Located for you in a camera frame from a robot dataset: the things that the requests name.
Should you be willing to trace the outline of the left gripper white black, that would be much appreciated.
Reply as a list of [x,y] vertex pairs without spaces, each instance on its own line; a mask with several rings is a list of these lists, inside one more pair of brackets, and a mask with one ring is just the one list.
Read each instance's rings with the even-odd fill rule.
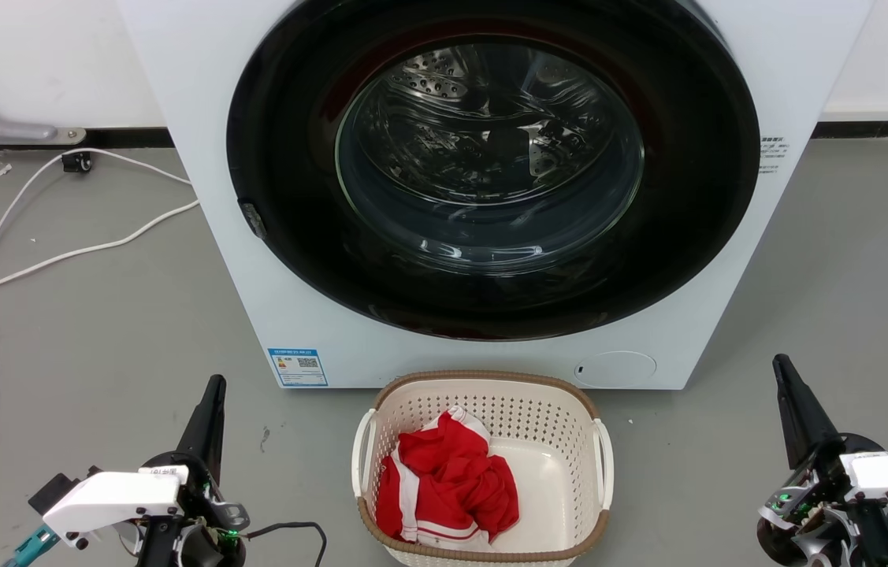
[[104,528],[134,528],[136,567],[244,567],[245,507],[219,489],[227,380],[211,376],[176,452],[135,472],[94,468],[43,523],[73,549]]

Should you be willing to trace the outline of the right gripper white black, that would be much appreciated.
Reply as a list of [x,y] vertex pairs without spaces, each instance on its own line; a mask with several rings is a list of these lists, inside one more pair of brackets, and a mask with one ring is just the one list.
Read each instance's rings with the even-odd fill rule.
[[792,475],[758,510],[758,545],[782,567],[888,567],[888,452],[840,434],[789,355],[772,369]]

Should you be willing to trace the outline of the cream perforated laundry basket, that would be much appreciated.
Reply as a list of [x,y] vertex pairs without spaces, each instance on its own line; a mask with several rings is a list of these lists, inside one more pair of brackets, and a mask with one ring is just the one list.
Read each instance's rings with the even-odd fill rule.
[[[375,523],[383,459],[399,435],[458,406],[479,420],[506,460],[520,518],[487,551],[446,549],[390,537]],[[407,374],[387,384],[362,417],[352,447],[352,491],[361,521],[404,567],[572,567],[599,543],[609,520],[615,464],[598,409],[574,385],[509,371]]]

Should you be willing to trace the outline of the blue energy label sticker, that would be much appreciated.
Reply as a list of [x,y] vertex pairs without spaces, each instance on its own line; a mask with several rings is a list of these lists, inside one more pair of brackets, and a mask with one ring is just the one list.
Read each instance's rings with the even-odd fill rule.
[[319,388],[329,383],[320,355],[310,349],[267,349],[272,369],[282,388]]

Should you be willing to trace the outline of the round white filter cover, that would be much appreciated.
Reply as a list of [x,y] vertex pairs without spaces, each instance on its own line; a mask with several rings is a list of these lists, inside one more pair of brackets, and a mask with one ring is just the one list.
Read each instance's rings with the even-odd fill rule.
[[581,387],[596,390],[643,390],[656,369],[656,360],[645,353],[611,351],[577,363],[574,379]]

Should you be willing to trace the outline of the round black washing machine door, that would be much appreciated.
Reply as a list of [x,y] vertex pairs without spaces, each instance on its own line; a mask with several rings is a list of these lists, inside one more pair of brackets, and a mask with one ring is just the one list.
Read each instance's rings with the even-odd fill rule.
[[[401,191],[340,141],[354,99],[411,55],[525,44],[577,62],[635,120],[560,191],[490,206]],[[286,268],[350,311],[425,336],[566,336],[663,300],[735,233],[760,122],[723,32],[694,0],[303,0],[239,76],[232,187]]]

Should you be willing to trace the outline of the red and white garment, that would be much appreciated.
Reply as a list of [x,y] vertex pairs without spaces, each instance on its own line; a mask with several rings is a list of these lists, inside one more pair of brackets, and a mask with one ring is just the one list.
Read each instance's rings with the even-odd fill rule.
[[492,553],[519,521],[515,475],[491,452],[484,424],[451,406],[398,435],[381,460],[375,523],[391,539],[437,549]]

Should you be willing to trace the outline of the small printed text sticker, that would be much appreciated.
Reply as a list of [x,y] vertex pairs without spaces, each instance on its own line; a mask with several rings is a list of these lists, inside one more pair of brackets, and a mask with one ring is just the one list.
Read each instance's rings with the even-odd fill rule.
[[779,171],[790,145],[785,136],[762,136],[760,139],[760,175],[774,175]]

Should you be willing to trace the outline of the steel washing machine drum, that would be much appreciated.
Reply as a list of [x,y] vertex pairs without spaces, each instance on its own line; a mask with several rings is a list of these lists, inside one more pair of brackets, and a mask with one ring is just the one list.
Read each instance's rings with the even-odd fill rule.
[[560,191],[631,147],[635,119],[594,72],[525,44],[411,55],[358,94],[340,126],[401,191],[490,206]]

